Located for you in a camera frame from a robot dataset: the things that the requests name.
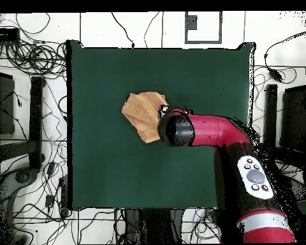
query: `silver stripe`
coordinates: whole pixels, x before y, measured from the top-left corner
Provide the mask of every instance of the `silver stripe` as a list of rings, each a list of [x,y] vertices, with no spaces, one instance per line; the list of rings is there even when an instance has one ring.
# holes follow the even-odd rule
[[[276,213],[253,214],[237,223],[238,228],[242,225],[244,226],[244,233],[264,227],[280,227],[290,231],[285,217]]]

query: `black cable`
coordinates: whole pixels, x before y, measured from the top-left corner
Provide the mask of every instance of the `black cable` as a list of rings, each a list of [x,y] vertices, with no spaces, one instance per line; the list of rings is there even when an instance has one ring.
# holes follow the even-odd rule
[[[80,231],[80,238],[79,238],[79,244],[80,244],[80,242],[82,241],[82,232],[83,232],[86,228],[89,228],[91,224],[93,224],[94,219],[96,218],[96,216],[97,216],[98,214],[111,214],[111,213],[113,213],[113,211],[111,211],[111,212],[104,212],[104,211],[97,212],[97,213],[94,215],[92,221],[91,221],[86,227],[84,227],[83,229],[81,229],[81,231]]]
[[[303,34],[306,34],[306,31],[300,32],[300,33],[298,33],[298,34],[294,34],[294,35],[290,36],[289,38],[286,38],[286,39],[284,39],[284,40],[282,40],[282,41],[279,41],[279,42],[277,42],[277,43],[274,43],[273,45],[271,45],[271,46],[266,50],[266,52],[265,52],[265,54],[264,54],[264,61],[265,61],[265,66],[266,66],[266,68],[267,68],[268,71],[270,72],[271,76],[272,76],[275,80],[277,80],[278,82],[280,82],[280,83],[283,83],[283,84],[290,84],[290,82],[289,82],[289,83],[288,83],[288,82],[287,82],[287,83],[286,83],[286,82],[283,82],[283,81],[282,81],[282,77],[280,76],[279,72],[277,72],[277,70],[275,70],[275,69],[271,69],[271,68],[267,65],[267,63],[266,63],[266,58],[268,57],[268,51],[269,51],[272,47],[274,47],[274,46],[276,46],[276,45],[278,45],[278,44],[280,44],[280,43],[284,43],[285,41],[292,40],[293,38],[297,38],[297,37],[299,37],[299,36],[301,36],[301,35],[303,35]]]
[[[61,107],[60,107],[60,102],[61,102],[63,99],[65,99],[65,98],[67,98],[67,95],[63,96],[63,97],[59,100],[59,102],[58,102],[58,109],[60,110],[60,112],[62,112],[62,113],[64,113],[64,114],[67,114],[67,112],[61,110]]]
[[[152,20],[150,21],[150,24],[153,22],[153,20],[159,15],[159,13],[160,13],[160,11],[152,18]],[[150,28],[150,24],[149,24],[149,26],[147,27],[147,29],[146,29],[146,32],[145,32],[145,34],[144,34],[144,42],[145,42],[145,46],[146,46],[146,48],[147,48],[147,44],[146,44],[146,34],[147,34],[147,31],[149,30],[149,28]]]
[[[19,26],[20,30],[21,30],[25,35],[26,35],[26,33],[27,33],[27,34],[39,34],[39,33],[41,33],[43,30],[45,30],[45,29],[48,27],[48,24],[49,24],[49,22],[51,21],[50,15],[49,15],[48,13],[45,13],[45,14],[47,14],[47,16],[48,16],[48,22],[47,22],[47,24],[45,25],[44,28],[42,28],[41,30],[39,30],[39,31],[37,31],[37,32],[34,32],[34,33],[28,32],[28,31],[26,31],[26,30],[24,30],[24,29],[21,28],[21,26],[20,26],[20,24],[19,24],[19,21],[18,21],[18,18],[17,18],[18,13],[16,13],[16,23],[17,23],[17,25]]]
[[[115,15],[113,14],[113,12],[111,12],[112,17],[115,19],[115,21],[118,23],[118,25],[120,25],[121,28],[123,28],[123,30],[125,31],[125,34],[127,36],[127,39],[131,42],[131,48],[135,47],[134,42],[129,38],[127,31],[124,29],[124,27],[118,22],[118,20],[115,18]]]
[[[73,234],[73,221],[71,221],[71,238],[73,239],[74,245],[77,245],[77,243],[76,243],[76,241],[74,239],[74,234]]]
[[[21,232],[23,232],[23,233],[27,233],[27,234],[31,235],[31,236],[32,236],[32,239],[31,239],[31,241],[30,241],[30,243],[29,243],[28,245],[31,245],[31,244],[32,244],[33,239],[34,239],[34,234],[33,234],[33,233],[28,232],[28,231],[26,231],[26,230],[19,229],[19,228],[15,227],[15,225],[13,225],[13,228],[14,228],[15,230],[17,230],[17,231],[21,231]]]
[[[27,203],[25,206],[23,206],[23,208],[20,211],[18,211],[16,215],[14,215],[13,219],[15,219],[27,205],[34,207],[35,209],[40,211],[42,214],[44,214],[46,217],[50,218],[52,221],[56,221],[56,222],[62,221],[62,219],[56,219],[56,218],[51,217],[50,215],[48,215],[47,213],[45,213],[44,211],[42,211],[41,209],[39,209],[38,207],[36,207],[34,204],[31,204],[31,203]]]
[[[58,232],[62,227],[64,227],[64,229],[61,230],[61,232],[60,232],[59,234],[57,234],[57,236],[55,236],[55,240],[56,240],[56,239],[58,238],[58,236],[61,235],[61,234],[63,233],[63,231],[66,229],[66,227],[67,227],[67,225],[68,225],[69,222],[70,222],[70,220],[69,220],[65,225],[61,225],[60,227],[58,227],[58,229],[48,238],[47,242],[46,242],[46,243],[43,243],[42,245],[48,245],[49,242],[54,241],[53,239],[52,239],[52,240],[50,240],[50,239],[53,237],[53,235],[54,235],[56,232]]]

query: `black frame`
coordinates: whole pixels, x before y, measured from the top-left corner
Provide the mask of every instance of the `black frame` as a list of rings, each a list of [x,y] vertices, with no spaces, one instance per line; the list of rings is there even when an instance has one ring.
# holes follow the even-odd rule
[[[214,40],[214,41],[190,41],[188,40],[188,30],[196,30],[196,29],[197,29],[197,16],[188,15],[188,11],[185,11],[185,44],[221,44],[222,43],[222,11],[219,11],[219,39],[218,40]]]

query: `table surface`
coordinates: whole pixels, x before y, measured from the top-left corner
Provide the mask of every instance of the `table surface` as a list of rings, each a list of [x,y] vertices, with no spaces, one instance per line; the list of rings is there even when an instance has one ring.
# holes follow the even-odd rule
[[[72,41],[73,208],[215,207],[214,151],[146,144],[121,108],[129,93],[157,91],[195,114],[246,123],[253,46],[143,50]]]

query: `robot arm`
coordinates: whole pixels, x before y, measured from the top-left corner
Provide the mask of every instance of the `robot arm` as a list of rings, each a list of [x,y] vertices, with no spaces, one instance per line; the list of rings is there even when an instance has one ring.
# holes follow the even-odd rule
[[[215,149],[221,242],[295,242],[249,137],[231,119],[192,113],[161,106],[158,133],[171,146]]]

